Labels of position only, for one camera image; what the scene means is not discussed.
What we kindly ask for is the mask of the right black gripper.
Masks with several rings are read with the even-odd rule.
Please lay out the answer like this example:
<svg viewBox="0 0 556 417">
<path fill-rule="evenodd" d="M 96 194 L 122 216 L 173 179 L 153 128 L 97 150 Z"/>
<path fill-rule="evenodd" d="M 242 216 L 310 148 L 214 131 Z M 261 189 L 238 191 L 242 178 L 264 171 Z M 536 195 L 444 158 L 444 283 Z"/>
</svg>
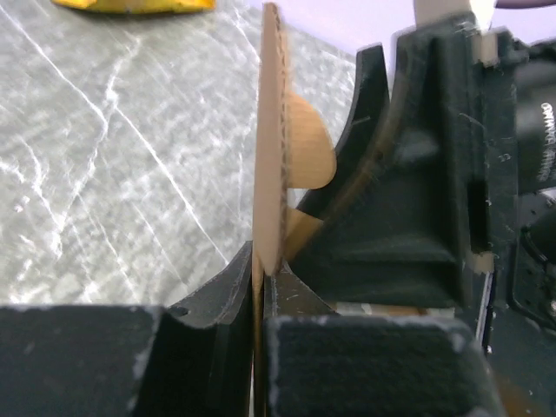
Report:
<svg viewBox="0 0 556 417">
<path fill-rule="evenodd" d="M 511 416 L 555 413 L 555 42 L 495 33 L 486 90 L 487 252 L 468 322 Z M 397 43 L 389 103 L 355 173 L 292 258 L 320 297 L 449 308 L 466 302 L 468 226 L 444 118 L 435 34 Z"/>
</svg>

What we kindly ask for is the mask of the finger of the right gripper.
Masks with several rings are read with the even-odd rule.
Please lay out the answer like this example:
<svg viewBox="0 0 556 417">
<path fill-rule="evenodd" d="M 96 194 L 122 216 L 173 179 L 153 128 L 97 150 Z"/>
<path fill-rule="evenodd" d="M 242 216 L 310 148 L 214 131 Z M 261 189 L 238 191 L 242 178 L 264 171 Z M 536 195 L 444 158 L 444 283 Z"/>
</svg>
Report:
<svg viewBox="0 0 556 417">
<path fill-rule="evenodd" d="M 381 44 L 359 50 L 356 55 L 354 95 L 347 121 L 335 146 L 337 170 L 321 189 L 309 190 L 297 208 L 321 217 L 355 173 L 372 141 L 383 108 L 389 103 L 387 69 Z"/>
</svg>

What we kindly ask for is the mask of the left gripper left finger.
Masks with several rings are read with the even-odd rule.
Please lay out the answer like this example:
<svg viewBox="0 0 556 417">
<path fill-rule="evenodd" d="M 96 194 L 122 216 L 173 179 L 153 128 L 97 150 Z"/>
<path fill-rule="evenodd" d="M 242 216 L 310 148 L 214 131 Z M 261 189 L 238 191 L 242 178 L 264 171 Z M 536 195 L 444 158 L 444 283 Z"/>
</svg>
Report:
<svg viewBox="0 0 556 417">
<path fill-rule="evenodd" d="M 251 246 L 170 307 L 5 305 L 4 416 L 245 416 Z"/>
</svg>

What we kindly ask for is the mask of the brown cardboard box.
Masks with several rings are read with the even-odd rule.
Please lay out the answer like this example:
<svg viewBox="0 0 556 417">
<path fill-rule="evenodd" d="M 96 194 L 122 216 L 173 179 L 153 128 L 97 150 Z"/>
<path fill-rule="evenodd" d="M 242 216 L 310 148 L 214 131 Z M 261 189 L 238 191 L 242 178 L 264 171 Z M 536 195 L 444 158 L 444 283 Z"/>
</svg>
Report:
<svg viewBox="0 0 556 417">
<path fill-rule="evenodd" d="M 262 9 L 253 200 L 254 413 L 266 413 L 263 309 L 275 278 L 322 222 L 290 207 L 290 189 L 320 189 L 336 172 L 334 146 L 316 110 L 294 93 L 288 39 L 276 3 Z"/>
</svg>

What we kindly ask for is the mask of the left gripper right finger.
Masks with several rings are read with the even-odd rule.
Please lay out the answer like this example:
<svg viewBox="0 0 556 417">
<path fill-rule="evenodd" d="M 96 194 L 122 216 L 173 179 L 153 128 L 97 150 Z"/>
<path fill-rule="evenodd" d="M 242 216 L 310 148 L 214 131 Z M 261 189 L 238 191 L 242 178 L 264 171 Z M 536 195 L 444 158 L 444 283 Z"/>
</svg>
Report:
<svg viewBox="0 0 556 417">
<path fill-rule="evenodd" d="M 340 315 L 289 270 L 264 280 L 270 416 L 502 416 L 462 321 Z"/>
</svg>

